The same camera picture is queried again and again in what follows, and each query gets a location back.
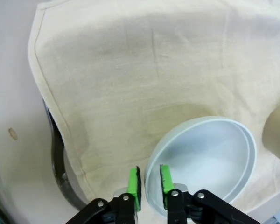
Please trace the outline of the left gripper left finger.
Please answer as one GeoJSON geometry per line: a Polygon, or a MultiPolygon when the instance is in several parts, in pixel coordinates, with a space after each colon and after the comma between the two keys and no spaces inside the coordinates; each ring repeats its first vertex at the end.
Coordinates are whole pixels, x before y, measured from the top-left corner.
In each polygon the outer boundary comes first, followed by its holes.
{"type": "Polygon", "coordinates": [[[141,176],[138,166],[129,174],[128,186],[114,192],[107,201],[96,198],[69,220],[70,224],[136,224],[141,211],[141,176]]]}

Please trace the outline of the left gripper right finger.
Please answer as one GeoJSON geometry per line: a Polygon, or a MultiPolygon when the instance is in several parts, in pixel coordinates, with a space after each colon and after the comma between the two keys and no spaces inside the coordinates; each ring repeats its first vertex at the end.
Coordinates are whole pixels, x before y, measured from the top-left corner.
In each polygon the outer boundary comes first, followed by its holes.
{"type": "Polygon", "coordinates": [[[160,165],[163,205],[168,224],[255,224],[257,221],[223,199],[199,190],[191,195],[184,184],[173,183],[168,165],[160,165]]]}

